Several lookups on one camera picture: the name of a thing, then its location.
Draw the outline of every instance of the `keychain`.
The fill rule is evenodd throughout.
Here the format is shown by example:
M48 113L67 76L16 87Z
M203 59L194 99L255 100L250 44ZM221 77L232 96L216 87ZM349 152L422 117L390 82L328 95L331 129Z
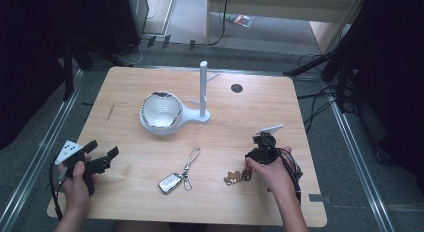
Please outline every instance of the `keychain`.
M184 188L189 191L193 188L191 184L190 176L188 176L188 169L190 165L194 162L197 156L200 154L200 147L196 146L191 151L190 156L187 159L187 163L184 167L184 172L182 174L172 173L165 179L159 182L159 188L164 194L169 194L173 189L175 189L180 183L184 180Z

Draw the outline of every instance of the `person's right hand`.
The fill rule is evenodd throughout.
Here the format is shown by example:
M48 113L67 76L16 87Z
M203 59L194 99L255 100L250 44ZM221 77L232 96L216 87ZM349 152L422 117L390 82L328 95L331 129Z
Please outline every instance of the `person's right hand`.
M283 149L291 153L290 147L284 147ZM286 160L292 166L292 169L294 169L294 165L291 164L290 160L287 158ZM259 164L249 157L246 158L246 163L261 175L266 186L274 195L295 196L293 182L280 157L268 165Z

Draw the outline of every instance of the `wooden table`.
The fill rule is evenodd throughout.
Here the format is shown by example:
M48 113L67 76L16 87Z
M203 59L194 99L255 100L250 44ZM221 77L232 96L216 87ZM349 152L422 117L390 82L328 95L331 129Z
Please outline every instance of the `wooden table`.
M228 186L229 171L244 169L244 155L256 147L252 136L264 127L284 124L274 134L277 146L290 145L304 175L300 180L302 211L309 227L327 223L323 202L310 201L320 189L290 78L222 73L208 82L206 124L187 123L172 135L157 136L140 123L144 99L155 91L175 94L186 105L197 105L197 71L173 69L110 69L78 143L97 140L93 158L114 146L120 154L111 168L99 175L89 218L196 222L245 225L281 225L273 195L260 176ZM231 90L243 87L241 93ZM192 149L201 154L190 166L193 189L180 185L163 195L158 182L173 172L182 173ZM64 210L65 199L60 198ZM56 216L50 204L50 216Z

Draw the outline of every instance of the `gray carpet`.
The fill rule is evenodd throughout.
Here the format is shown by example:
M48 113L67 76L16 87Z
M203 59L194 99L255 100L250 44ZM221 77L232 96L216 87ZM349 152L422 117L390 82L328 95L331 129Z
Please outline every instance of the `gray carpet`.
M257 74L281 76L282 71L298 67L300 55L279 53L257 53L254 51L198 47L189 50L188 46L170 45L162 50L160 44L142 48L141 66L198 67L200 61L207 60L210 68L227 70L248 70ZM96 98L108 69L112 66L103 59L92 56L94 67L86 71L79 96L52 148L58 153L66 140L76 141L84 121L90 112L90 105ZM318 93L324 83L317 78L317 72L305 74L295 79L298 95ZM61 105L64 93L60 87L33 117L19 138L0 151L0 209L4 211L13 189L23 176L33 159L44 134L53 121ZM327 97L319 97L317 107L326 103ZM299 101L304 119L310 116L312 99ZM416 188L414 178L403 168L383 166L376 162L372 144L355 115L348 115L352 130L363 148L369 170L389 209L389 214L397 231L424 231L421 223L424 210L423 196ZM331 109L318 115L308 133L311 153L318 175L322 195L325 198L328 223L324 228L311 228L311 231L379 231L364 189L356 173L344 138ZM57 220L46 214L50 201L48 184L48 162L28 195L26 203L16 220L13 231L52 231ZM88 219L84 231L111 231L113 221ZM277 227L263 227L263 231L281 231Z

